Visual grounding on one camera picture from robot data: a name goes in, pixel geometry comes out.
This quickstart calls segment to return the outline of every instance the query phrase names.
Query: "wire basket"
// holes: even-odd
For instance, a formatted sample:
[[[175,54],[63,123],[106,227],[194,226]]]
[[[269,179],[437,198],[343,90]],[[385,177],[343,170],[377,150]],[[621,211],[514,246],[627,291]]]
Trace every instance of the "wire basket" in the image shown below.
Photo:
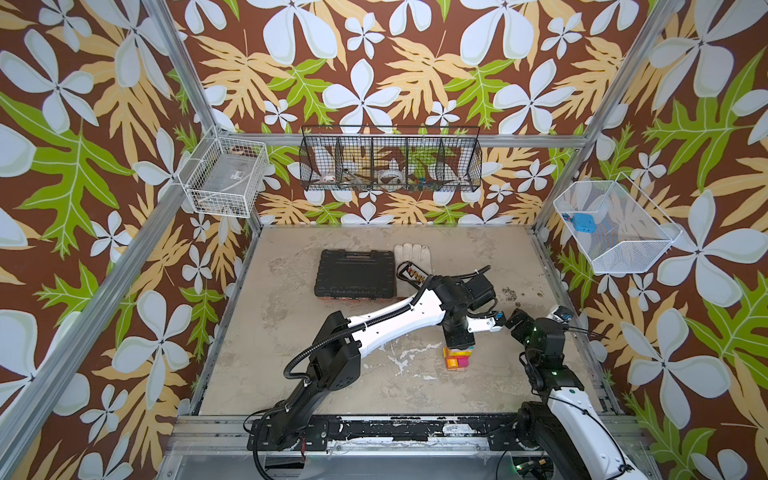
[[[213,139],[198,161],[184,191],[195,212],[248,218],[269,160],[266,145],[231,137]]]
[[[474,134],[449,135],[441,128],[399,128],[404,130],[401,134],[334,134],[310,133],[302,127],[299,160],[304,190],[475,191],[480,187],[479,129]]]
[[[632,185],[646,207],[619,180],[574,182],[554,201],[596,274],[645,273],[683,232],[642,189]],[[659,224],[649,211],[667,223]],[[568,221],[575,214],[590,215],[594,231],[577,230]]]

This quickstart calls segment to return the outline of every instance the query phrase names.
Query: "black toolbox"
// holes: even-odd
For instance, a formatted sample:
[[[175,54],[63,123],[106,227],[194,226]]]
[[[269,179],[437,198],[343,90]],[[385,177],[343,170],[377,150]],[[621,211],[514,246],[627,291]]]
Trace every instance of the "black toolbox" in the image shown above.
[[[326,298],[393,298],[395,254],[381,250],[323,250],[315,296]]]

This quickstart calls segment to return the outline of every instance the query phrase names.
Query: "white wire basket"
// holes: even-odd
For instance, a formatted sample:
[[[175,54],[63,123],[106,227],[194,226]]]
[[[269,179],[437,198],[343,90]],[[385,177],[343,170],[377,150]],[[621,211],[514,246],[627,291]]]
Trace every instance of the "white wire basket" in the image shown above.
[[[596,274],[645,273],[683,233],[642,189],[632,184],[630,192],[620,179],[574,182],[554,201]],[[643,205],[635,200],[635,191]],[[591,215],[594,232],[578,231],[565,220],[574,214]]]
[[[269,159],[257,141],[219,137],[202,155],[184,185],[195,212],[248,218]]]

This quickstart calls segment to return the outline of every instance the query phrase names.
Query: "stacked blocks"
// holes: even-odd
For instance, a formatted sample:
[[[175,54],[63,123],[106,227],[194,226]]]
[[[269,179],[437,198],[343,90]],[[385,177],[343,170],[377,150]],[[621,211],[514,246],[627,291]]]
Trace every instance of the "stacked blocks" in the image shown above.
[[[445,367],[451,372],[461,372],[469,367],[469,356],[472,354],[474,346],[466,350],[450,349],[443,347],[442,355],[445,357]]]

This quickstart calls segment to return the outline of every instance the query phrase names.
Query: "dirt spot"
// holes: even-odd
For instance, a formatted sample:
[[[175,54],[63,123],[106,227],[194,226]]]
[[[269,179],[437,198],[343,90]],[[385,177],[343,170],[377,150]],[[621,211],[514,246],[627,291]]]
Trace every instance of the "dirt spot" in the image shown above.
[[[518,299],[518,294],[508,286],[502,288],[502,293],[504,293],[504,295],[507,297],[508,302],[514,302]]]

